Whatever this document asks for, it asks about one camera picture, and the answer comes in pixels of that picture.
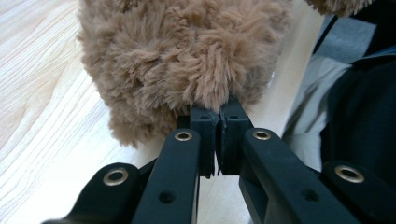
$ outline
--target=fluffy brown fabric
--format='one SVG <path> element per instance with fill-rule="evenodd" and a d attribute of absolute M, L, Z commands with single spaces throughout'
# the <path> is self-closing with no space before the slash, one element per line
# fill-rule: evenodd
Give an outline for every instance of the fluffy brown fabric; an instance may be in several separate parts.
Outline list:
<path fill-rule="evenodd" d="M 81 0 L 83 63 L 111 109 L 113 134 L 137 145 L 198 104 L 258 102 L 290 24 L 290 0 Z"/>
<path fill-rule="evenodd" d="M 305 0 L 322 15 L 347 17 L 356 14 L 374 0 Z"/>

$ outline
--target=brown plush toy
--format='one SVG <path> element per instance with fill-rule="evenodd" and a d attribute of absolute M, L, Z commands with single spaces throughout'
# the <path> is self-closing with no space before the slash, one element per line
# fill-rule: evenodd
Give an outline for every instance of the brown plush toy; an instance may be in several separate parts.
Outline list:
<path fill-rule="evenodd" d="M 307 2 L 345 15 L 371 1 Z M 81 0 L 82 61 L 114 136 L 135 146 L 165 136 L 191 105 L 219 111 L 231 94 L 246 110 L 255 105 L 290 8 L 291 0 Z"/>

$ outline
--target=stuffed animal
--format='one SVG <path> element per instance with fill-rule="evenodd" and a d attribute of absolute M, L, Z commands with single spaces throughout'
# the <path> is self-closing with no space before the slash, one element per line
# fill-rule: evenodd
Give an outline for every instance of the stuffed animal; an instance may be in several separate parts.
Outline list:
<path fill-rule="evenodd" d="M 371 1 L 306 0 L 346 15 Z M 137 146 L 176 128 L 191 105 L 219 112 L 262 96 L 290 26 L 291 0 L 81 0 L 82 61 L 109 127 Z"/>

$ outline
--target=tabletop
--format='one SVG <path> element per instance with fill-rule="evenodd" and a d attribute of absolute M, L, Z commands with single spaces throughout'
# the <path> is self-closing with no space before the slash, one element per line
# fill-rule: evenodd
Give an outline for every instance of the tabletop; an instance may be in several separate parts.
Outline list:
<path fill-rule="evenodd" d="M 78 0 L 0 2 L 0 223 L 64 217 L 85 184 L 114 162 L 141 167 L 163 140 L 122 147 L 84 71 Z M 248 113 L 281 135 L 323 18 L 293 0 L 294 19 L 262 101 Z M 198 223 L 250 223 L 237 176 L 201 179 Z"/>

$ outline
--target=gray fabric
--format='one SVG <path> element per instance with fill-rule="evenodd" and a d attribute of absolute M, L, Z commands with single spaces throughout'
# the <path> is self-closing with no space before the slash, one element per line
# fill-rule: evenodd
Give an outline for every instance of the gray fabric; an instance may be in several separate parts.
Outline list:
<path fill-rule="evenodd" d="M 350 64 L 312 56 L 297 93 L 283 140 L 303 163 L 321 170 L 320 132 L 326 125 L 327 96 Z"/>

